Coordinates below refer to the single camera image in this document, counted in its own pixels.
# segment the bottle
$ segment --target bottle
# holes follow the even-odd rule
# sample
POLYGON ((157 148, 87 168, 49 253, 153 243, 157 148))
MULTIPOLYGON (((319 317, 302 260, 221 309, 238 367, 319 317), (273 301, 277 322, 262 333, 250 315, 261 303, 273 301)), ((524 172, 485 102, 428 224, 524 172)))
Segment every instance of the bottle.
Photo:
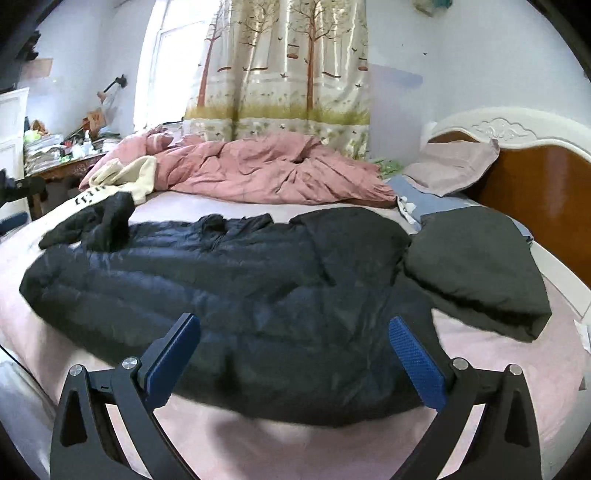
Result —
POLYGON ((92 140, 90 139, 90 132, 87 130, 84 132, 84 143, 82 144, 82 149, 84 150, 84 155, 87 157, 91 155, 92 150, 92 140))

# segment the pink pillowcase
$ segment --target pink pillowcase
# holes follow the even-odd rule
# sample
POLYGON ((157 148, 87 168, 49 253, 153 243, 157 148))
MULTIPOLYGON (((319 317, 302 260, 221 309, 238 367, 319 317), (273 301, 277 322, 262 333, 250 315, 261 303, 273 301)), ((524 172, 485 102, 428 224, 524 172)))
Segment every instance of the pink pillowcase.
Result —
POLYGON ((429 143, 402 174, 417 190, 443 197, 476 183, 499 158, 499 142, 429 143))
POLYGON ((166 147, 173 141, 174 135, 171 132, 152 134, 146 139, 146 153, 156 155, 166 150, 166 147))

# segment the white headboard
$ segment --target white headboard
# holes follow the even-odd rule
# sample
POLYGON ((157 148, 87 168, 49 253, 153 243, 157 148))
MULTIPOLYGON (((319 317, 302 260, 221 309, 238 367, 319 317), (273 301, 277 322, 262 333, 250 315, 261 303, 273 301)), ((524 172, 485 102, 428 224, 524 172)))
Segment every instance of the white headboard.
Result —
POLYGON ((480 108, 430 124, 424 138, 452 131, 479 141, 496 138, 505 149, 558 145, 591 162, 591 128, 553 113, 520 107, 480 108))

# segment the black puffer jacket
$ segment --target black puffer jacket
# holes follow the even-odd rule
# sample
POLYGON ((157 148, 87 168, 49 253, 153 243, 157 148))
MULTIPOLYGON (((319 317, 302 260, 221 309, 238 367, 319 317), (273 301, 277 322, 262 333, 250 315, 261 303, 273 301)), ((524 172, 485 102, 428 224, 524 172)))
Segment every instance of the black puffer jacket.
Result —
POLYGON ((388 342, 398 314, 420 319, 438 342, 430 301, 395 282, 409 242, 395 222, 358 207, 289 224, 270 215, 141 223, 113 253, 50 247, 21 293, 111 364, 192 312, 202 339, 178 393, 248 416, 338 426, 420 405, 388 342))

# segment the curtain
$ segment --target curtain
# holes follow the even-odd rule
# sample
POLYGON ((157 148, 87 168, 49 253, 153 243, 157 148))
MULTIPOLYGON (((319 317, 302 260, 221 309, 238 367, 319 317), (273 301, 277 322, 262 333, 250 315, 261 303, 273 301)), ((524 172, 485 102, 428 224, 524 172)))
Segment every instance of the curtain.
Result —
POLYGON ((204 43, 185 131, 234 140, 283 129, 365 157, 365 0, 222 0, 204 43))

